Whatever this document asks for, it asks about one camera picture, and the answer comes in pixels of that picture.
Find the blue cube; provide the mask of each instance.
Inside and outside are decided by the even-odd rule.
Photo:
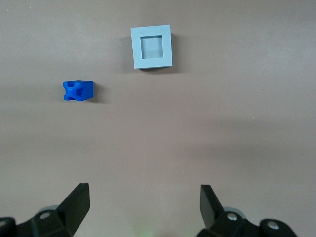
[[[93,81],[65,81],[64,89],[66,94],[64,100],[84,101],[93,97]]]
[[[131,28],[134,68],[172,66],[170,25]]]

